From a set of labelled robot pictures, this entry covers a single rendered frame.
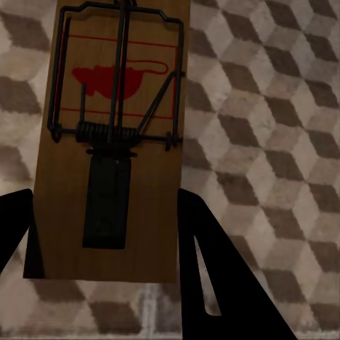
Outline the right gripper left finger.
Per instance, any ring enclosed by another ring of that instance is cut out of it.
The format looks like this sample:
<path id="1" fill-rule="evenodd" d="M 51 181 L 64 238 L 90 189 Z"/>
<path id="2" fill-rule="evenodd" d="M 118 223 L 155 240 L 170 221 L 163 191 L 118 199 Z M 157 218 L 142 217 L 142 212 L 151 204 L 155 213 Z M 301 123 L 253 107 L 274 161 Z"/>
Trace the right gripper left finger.
<path id="1" fill-rule="evenodd" d="M 33 191 L 26 188 L 0 197 L 0 273 L 30 228 Z"/>

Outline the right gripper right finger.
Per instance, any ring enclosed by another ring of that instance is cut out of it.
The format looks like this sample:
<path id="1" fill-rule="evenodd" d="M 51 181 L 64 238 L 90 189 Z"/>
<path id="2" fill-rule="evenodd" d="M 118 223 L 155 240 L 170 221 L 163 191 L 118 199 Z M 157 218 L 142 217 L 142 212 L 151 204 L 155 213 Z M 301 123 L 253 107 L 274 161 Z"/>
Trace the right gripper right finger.
<path id="1" fill-rule="evenodd" d="M 298 340 L 205 201 L 178 189 L 183 340 Z M 222 316 L 205 311 L 194 236 Z"/>

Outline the mousetrap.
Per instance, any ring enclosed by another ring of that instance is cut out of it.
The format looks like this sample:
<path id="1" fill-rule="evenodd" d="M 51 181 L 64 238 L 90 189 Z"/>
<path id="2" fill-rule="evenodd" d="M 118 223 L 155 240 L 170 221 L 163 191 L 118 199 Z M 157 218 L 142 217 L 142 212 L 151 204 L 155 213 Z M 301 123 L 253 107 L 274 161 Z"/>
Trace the mousetrap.
<path id="1" fill-rule="evenodd" d="M 176 283 L 191 0 L 57 0 L 23 278 Z"/>

